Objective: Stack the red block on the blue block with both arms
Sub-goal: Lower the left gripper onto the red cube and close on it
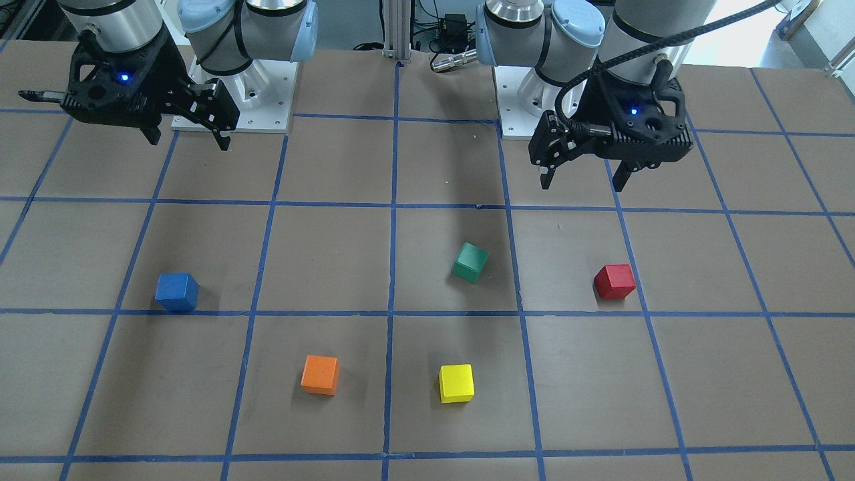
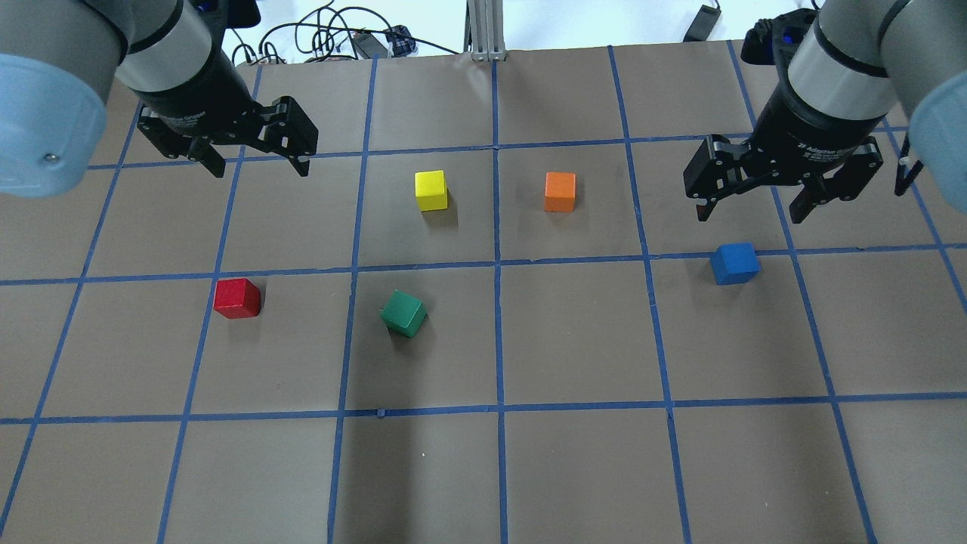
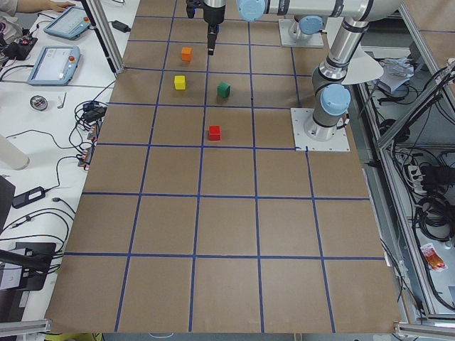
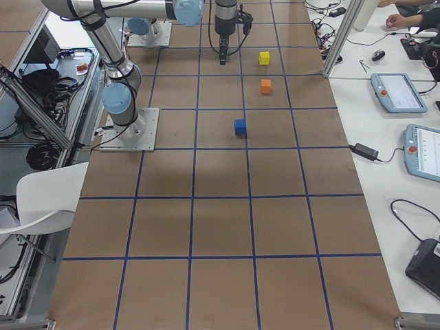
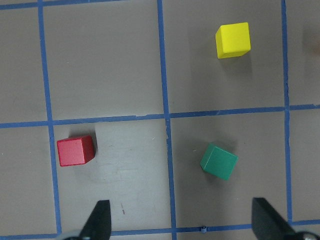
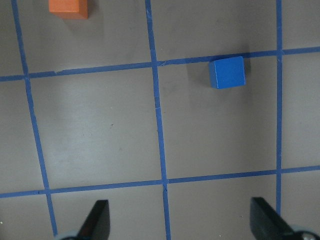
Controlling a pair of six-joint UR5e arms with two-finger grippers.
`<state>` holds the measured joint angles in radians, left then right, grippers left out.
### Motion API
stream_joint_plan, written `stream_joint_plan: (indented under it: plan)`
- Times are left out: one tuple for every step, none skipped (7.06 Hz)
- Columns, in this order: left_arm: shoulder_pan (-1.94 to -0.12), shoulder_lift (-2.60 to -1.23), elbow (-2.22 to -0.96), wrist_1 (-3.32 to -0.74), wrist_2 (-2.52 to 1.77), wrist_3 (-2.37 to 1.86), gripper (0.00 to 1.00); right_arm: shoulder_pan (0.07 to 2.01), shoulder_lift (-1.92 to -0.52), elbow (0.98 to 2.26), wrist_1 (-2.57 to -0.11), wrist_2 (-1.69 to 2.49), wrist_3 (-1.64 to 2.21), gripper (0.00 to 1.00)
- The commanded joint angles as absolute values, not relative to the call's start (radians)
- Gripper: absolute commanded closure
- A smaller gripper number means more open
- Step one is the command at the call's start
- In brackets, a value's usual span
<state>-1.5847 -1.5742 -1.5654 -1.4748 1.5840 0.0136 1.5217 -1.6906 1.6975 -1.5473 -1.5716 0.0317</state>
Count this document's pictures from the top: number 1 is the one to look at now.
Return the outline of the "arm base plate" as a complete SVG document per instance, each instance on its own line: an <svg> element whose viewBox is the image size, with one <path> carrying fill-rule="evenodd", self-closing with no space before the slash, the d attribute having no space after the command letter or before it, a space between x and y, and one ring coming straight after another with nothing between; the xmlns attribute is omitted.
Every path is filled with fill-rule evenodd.
<svg viewBox="0 0 855 481"><path fill-rule="evenodd" d="M534 67L494 68L503 137L531 140L544 110L553 110L560 86L543 80Z"/></svg>
<svg viewBox="0 0 855 481"><path fill-rule="evenodd" d="M190 79L220 79L236 106L239 117L235 129L226 133L286 134L291 119L300 63L269 59L241 59L229 68L205 69L210 64L193 63Z"/></svg>

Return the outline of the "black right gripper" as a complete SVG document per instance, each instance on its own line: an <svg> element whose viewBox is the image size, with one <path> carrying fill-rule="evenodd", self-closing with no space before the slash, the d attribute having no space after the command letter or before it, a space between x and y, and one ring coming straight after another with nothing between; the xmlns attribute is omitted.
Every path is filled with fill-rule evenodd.
<svg viewBox="0 0 855 481"><path fill-rule="evenodd" d="M64 92L21 90L30 102L55 103L83 123L136 128L157 146L164 115L181 116L229 149L240 110L222 79L194 84L167 29L138 49L112 53L101 47L94 30L77 37Z"/></svg>

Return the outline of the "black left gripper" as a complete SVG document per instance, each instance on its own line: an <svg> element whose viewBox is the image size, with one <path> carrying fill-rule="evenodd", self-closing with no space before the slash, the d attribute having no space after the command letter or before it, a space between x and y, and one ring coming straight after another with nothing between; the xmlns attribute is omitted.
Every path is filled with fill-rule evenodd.
<svg viewBox="0 0 855 481"><path fill-rule="evenodd" d="M553 110L541 114L528 143L528 155L531 165L538 168L543 190L550 188L560 165L581 155L578 143L592 137L586 122L611 129L610 136L596 138L592 148L599 158L620 160L612 174L617 194L644 162L676 162L692 150L686 98L677 78L655 90L601 73L587 80L580 120L564 122Z"/></svg>

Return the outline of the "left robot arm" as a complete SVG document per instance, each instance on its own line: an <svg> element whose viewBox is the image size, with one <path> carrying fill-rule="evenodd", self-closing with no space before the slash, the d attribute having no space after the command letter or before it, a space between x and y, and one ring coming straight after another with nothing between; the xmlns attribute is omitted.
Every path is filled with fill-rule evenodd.
<svg viewBox="0 0 855 481"><path fill-rule="evenodd" d="M633 173L678 162L693 149L676 74L689 39L614 66L635 49L703 25L713 1L617 1L605 15L588 1L486 1L476 12L478 61L524 67L517 98L537 118L528 144L549 188L556 169L592 154Z"/></svg>

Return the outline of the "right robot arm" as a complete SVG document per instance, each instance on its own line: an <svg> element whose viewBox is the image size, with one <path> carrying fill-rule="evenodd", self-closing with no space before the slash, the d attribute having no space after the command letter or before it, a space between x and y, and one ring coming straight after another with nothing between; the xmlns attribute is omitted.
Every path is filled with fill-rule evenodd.
<svg viewBox="0 0 855 481"><path fill-rule="evenodd" d="M61 1L77 31L63 91L21 90L78 122L140 131L156 145L173 128L207 131L221 150L231 134L286 134L299 65L317 46L314 1L180 1L184 63L155 1Z"/></svg>

